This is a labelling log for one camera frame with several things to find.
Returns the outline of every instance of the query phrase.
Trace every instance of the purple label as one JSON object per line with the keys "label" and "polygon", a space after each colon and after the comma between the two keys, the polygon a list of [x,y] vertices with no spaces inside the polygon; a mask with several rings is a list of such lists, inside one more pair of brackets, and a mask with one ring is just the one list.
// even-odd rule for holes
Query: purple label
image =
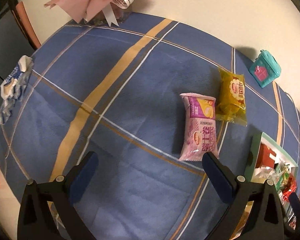
{"label": "purple label", "polygon": [[208,99],[198,99],[196,97],[189,97],[190,103],[190,118],[209,118],[215,119],[215,111],[213,100]]}

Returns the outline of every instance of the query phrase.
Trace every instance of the metal bolt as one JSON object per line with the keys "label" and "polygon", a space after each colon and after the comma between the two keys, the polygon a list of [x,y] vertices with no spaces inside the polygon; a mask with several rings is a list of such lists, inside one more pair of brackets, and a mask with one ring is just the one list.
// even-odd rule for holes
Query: metal bolt
{"label": "metal bolt", "polygon": [[56,177],[56,182],[62,182],[64,179],[65,179],[65,176],[59,175],[58,177]]}
{"label": "metal bolt", "polygon": [[237,180],[240,181],[240,182],[245,182],[245,181],[246,181],[245,177],[244,177],[244,176],[241,176],[241,175],[239,175],[239,176],[237,177]]}
{"label": "metal bolt", "polygon": [[270,179],[267,179],[267,183],[268,183],[268,185],[270,185],[270,186],[272,186],[272,185],[274,184],[273,181],[270,180]]}
{"label": "metal bolt", "polygon": [[34,180],[33,179],[29,179],[28,181],[27,181],[27,185],[32,185],[32,183],[34,183]]}

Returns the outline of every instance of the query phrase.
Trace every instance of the white wall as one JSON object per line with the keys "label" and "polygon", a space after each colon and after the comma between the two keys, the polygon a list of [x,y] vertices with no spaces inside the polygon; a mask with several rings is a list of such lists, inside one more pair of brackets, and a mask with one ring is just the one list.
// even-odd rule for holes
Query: white wall
{"label": "white wall", "polygon": [[[69,17],[48,0],[23,0],[34,31],[46,40]],[[300,111],[300,13],[290,0],[137,0],[134,11],[203,30],[255,59],[269,50],[282,68],[277,79]]]}

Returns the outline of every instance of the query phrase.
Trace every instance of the open box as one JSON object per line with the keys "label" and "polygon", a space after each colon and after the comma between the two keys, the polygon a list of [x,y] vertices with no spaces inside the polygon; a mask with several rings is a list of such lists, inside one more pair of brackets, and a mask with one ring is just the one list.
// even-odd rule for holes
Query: open box
{"label": "open box", "polygon": [[298,164],[291,158],[291,156],[266,133],[255,134],[252,138],[250,153],[247,160],[244,176],[247,181],[251,181],[253,178],[253,172],[256,168],[256,163],[259,155],[260,144],[263,143],[276,153],[274,163],[278,163],[279,159],[288,163],[291,167],[291,174],[296,178],[298,173]]}

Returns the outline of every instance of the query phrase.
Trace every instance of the yellow snack package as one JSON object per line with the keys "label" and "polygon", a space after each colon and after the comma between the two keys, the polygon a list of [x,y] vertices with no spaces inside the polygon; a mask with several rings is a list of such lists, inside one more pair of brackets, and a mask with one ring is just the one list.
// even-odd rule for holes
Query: yellow snack package
{"label": "yellow snack package", "polygon": [[244,76],[218,68],[221,88],[216,107],[216,119],[247,126]]}

